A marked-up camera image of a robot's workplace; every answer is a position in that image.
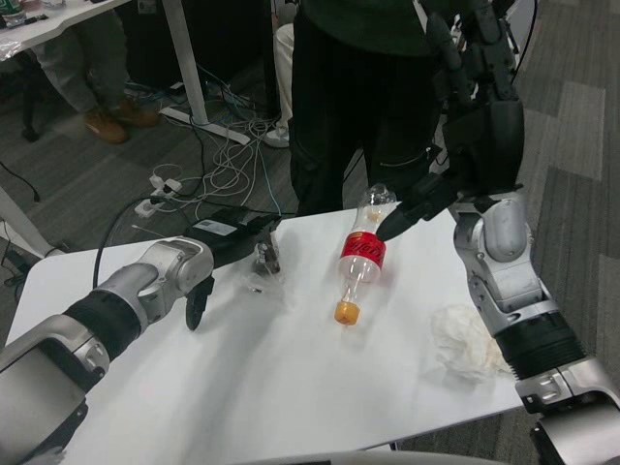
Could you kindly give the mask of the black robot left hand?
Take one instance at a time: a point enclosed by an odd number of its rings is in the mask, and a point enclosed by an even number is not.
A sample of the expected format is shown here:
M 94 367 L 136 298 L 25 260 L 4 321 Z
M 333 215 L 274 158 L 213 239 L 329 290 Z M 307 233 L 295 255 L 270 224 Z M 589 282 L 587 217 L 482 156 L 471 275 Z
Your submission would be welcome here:
M 240 280 L 247 291 L 280 298 L 283 272 L 274 233 L 281 222 L 275 213 L 260 214 L 245 222 L 240 207 L 224 207 L 189 226 L 183 236 L 208 248 L 214 270 L 240 265 Z

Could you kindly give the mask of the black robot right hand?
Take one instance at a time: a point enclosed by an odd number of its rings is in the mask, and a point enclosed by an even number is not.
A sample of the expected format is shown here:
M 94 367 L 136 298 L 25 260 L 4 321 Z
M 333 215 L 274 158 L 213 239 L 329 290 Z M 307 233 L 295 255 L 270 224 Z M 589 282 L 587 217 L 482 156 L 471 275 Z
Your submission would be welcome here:
M 429 2 L 415 7 L 439 63 L 433 86 L 447 117 L 442 132 L 449 167 L 405 191 L 377 230 L 383 241 L 458 202 L 488 209 L 493 196 L 516 190 L 523 157 L 524 112 L 512 82 L 516 48 L 502 17 L 507 4 L 464 2 L 458 11 L 462 46 Z

